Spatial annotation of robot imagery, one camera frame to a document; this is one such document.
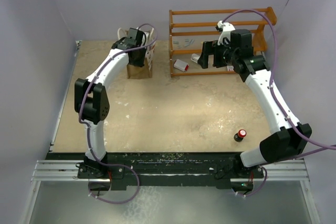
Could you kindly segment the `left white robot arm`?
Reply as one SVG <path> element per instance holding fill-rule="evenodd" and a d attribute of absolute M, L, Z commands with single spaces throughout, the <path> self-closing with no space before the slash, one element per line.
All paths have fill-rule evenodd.
<path fill-rule="evenodd" d="M 146 54 L 145 32 L 130 28 L 125 37 L 117 40 L 100 66 L 85 79 L 75 81 L 75 111 L 79 122 L 86 128 L 88 150 L 79 168 L 96 178 L 108 172 L 107 151 L 104 145 L 103 126 L 110 104 L 107 89 L 114 78 L 130 63 L 143 66 Z"/>

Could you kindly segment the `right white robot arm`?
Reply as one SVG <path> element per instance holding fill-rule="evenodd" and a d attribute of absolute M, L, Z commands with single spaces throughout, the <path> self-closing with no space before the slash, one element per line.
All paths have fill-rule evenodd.
<path fill-rule="evenodd" d="M 271 81 L 272 72 L 265 57 L 254 55 L 251 32 L 228 25 L 218 31 L 218 40 L 203 42 L 198 63 L 205 66 L 208 56 L 212 55 L 214 66 L 233 66 L 242 82 L 256 96 L 270 128 L 270 136 L 261 141 L 257 148 L 236 157 L 234 173 L 238 177 L 246 177 L 252 167 L 302 154 L 312 129 L 308 123 L 301 124 L 288 108 L 276 84 Z"/>

